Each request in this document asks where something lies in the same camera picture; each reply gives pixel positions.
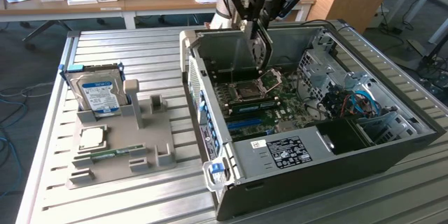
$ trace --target hard drive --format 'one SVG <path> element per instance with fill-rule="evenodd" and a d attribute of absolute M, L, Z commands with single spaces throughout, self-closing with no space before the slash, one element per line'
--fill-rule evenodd
<path fill-rule="evenodd" d="M 92 110 L 96 117 L 121 114 L 120 106 L 128 104 L 123 65 L 71 65 L 63 76 L 83 111 Z"/>

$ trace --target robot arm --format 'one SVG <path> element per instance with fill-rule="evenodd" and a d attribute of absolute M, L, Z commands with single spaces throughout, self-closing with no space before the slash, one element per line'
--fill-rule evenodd
<path fill-rule="evenodd" d="M 285 17 L 299 0 L 231 0 L 240 20 L 247 20 L 241 27 L 257 69 L 263 70 L 272 54 L 272 41 L 267 33 L 269 21 Z"/>

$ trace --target sticker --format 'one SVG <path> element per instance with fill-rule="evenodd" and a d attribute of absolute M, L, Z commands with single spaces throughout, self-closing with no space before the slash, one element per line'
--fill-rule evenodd
<path fill-rule="evenodd" d="M 119 110 L 119 100 L 116 95 L 111 93 L 112 88 L 112 82 L 109 81 L 83 84 L 84 94 L 89 101 L 91 109 L 96 113 L 111 113 Z"/>
<path fill-rule="evenodd" d="M 265 140 L 261 139 L 261 140 L 257 140 L 257 141 L 252 141 L 251 145 L 252 145 L 252 149 L 265 147 Z"/>
<path fill-rule="evenodd" d="M 280 169 L 312 161 L 311 155 L 297 136 L 268 142 L 268 149 L 275 164 Z"/>
<path fill-rule="evenodd" d="M 103 7 L 100 10 L 121 10 L 121 7 Z"/>

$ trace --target wooden desk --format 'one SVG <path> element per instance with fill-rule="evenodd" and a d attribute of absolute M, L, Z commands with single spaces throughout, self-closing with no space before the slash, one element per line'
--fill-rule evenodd
<path fill-rule="evenodd" d="M 67 1 L 41 2 L 29 0 L 19 3 L 0 5 L 3 22 L 83 19 L 103 17 L 123 17 L 127 29 L 135 29 L 136 16 L 213 13 L 216 4 L 199 4 L 195 0 L 119 0 L 116 2 L 72 5 Z M 301 0 L 295 7 L 299 11 L 296 20 L 305 20 L 311 6 L 316 0 Z"/>

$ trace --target blue pcie slot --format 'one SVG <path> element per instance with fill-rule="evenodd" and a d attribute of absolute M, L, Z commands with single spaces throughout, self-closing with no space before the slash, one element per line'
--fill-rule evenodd
<path fill-rule="evenodd" d="M 215 155 L 217 156 L 219 150 L 220 150 L 220 143 L 219 143 L 216 132 L 213 129 L 215 127 L 213 127 L 212 115 L 209 114 L 203 91 L 200 91 L 200 96 L 201 96 L 200 111 L 204 111 L 203 113 L 205 113 L 205 116 L 207 116 L 207 128 L 208 128 L 208 132 L 211 134 L 211 139 L 212 139 L 211 144 L 212 144 L 212 147 L 215 148 Z"/>
<path fill-rule="evenodd" d="M 261 124 L 261 119 L 252 119 L 252 120 L 237 122 L 237 123 L 229 123 L 227 125 L 227 128 L 229 130 L 236 130 L 241 127 L 255 126 L 255 125 L 259 125 L 259 124 Z"/>

